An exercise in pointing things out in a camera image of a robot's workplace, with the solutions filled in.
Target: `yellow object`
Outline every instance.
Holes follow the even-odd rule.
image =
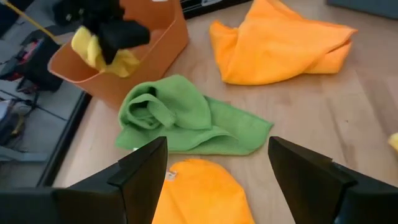
[[[238,28],[210,26],[224,82],[262,85],[301,73],[336,73],[356,30],[302,18],[277,0],[254,0]]]
[[[174,164],[152,224],[252,224],[243,188],[221,166],[201,159]]]
[[[57,38],[50,33],[47,29],[42,27],[40,24],[38,24],[36,21],[31,19],[29,16],[27,16],[24,12],[19,10],[17,7],[15,7],[13,4],[9,3],[8,1],[4,1],[4,4],[8,6],[10,9],[12,9],[14,12],[16,12],[18,15],[22,16],[23,18],[27,19],[33,26],[36,26],[39,30],[43,31],[45,34],[47,34],[54,42],[57,42]]]
[[[398,152],[398,133],[393,134],[388,143]]]
[[[128,77],[139,65],[138,59],[127,49],[118,50],[112,64],[107,65],[101,53],[96,35],[81,26],[72,38],[72,49],[90,67],[100,72],[114,73],[119,77]]]

